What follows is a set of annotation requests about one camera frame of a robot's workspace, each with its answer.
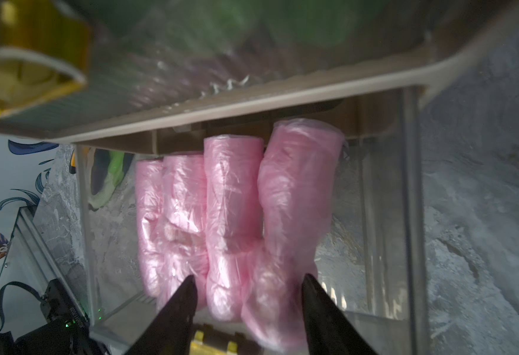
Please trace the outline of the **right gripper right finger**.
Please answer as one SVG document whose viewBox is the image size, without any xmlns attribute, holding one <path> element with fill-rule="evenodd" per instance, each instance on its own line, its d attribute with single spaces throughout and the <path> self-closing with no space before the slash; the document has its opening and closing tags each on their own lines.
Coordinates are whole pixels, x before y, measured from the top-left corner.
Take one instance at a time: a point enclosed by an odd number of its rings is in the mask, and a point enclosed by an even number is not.
<svg viewBox="0 0 519 355">
<path fill-rule="evenodd" d="M 304 276 L 301 297 L 310 354 L 376 355 L 376 351 L 351 325 L 315 276 Z"/>
</svg>

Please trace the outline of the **green black work glove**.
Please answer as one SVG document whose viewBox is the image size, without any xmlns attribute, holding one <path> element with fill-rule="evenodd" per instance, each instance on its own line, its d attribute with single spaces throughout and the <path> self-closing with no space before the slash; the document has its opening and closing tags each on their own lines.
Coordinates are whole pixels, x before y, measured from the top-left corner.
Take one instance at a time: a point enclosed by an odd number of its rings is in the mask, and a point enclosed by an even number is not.
<svg viewBox="0 0 519 355">
<path fill-rule="evenodd" d="M 97 211 L 108 204 L 131 167 L 128 152 L 89 148 L 86 154 L 86 196 L 88 207 Z"/>
</svg>

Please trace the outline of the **pink bag roll four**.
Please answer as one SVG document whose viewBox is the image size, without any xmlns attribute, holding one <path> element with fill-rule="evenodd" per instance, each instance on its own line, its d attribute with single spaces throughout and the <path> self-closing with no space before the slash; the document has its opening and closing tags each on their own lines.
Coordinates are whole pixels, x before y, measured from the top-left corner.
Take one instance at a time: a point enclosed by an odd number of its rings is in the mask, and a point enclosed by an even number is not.
<svg viewBox="0 0 519 355">
<path fill-rule="evenodd" d="M 262 241 L 257 178 L 263 149 L 261 138 L 244 135 L 219 135 L 204 142 L 206 300 L 213 318 L 221 322 L 240 321 L 250 259 Z"/>
</svg>

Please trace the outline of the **pink bag roll two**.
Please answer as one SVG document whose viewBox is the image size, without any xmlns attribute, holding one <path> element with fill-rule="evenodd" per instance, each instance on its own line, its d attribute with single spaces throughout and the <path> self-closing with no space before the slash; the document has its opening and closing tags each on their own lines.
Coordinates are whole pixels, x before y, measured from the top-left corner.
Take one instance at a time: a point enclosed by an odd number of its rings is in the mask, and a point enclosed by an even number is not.
<svg viewBox="0 0 519 355">
<path fill-rule="evenodd" d="M 197 309 L 206 307 L 209 257 L 206 248 L 206 174 L 200 152 L 167 155 L 163 158 L 162 215 L 157 227 L 158 267 L 162 309 L 183 281 L 194 276 Z"/>
</svg>

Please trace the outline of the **pink bag roll three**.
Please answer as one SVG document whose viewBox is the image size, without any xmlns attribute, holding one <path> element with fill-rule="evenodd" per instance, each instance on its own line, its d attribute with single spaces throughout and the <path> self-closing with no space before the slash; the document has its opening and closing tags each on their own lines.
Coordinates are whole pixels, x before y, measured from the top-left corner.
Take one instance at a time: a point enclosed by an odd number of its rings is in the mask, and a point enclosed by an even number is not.
<svg viewBox="0 0 519 355">
<path fill-rule="evenodd" d="M 157 297 L 161 266 L 155 228 L 161 215 L 161 178 L 163 161 L 140 160 L 135 164 L 136 221 L 138 229 L 138 262 L 145 294 Z"/>
</svg>

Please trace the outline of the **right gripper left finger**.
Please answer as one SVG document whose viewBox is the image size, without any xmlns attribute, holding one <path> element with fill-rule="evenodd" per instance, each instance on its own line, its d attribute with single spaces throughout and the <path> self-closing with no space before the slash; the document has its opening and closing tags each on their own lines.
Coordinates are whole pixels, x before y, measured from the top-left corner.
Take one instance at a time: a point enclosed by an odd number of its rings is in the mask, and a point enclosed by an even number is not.
<svg viewBox="0 0 519 355">
<path fill-rule="evenodd" d="M 190 275 L 182 282 L 141 337 L 126 352 L 126 355 L 189 354 L 196 309 L 196 280 L 194 275 Z"/>
</svg>

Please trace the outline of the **pink bag roll five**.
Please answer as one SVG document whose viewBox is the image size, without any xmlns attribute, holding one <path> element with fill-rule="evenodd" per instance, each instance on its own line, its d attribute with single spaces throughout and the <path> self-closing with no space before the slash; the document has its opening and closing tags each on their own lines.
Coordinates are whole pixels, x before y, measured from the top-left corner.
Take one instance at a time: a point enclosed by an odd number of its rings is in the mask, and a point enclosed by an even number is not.
<svg viewBox="0 0 519 355">
<path fill-rule="evenodd" d="M 263 240 L 252 257 L 243 322 L 261 346 L 280 353 L 306 346 L 301 284 L 317 275 L 315 254 L 331 226 L 335 172 L 345 136 L 321 121 L 280 121 L 260 164 Z"/>
</svg>

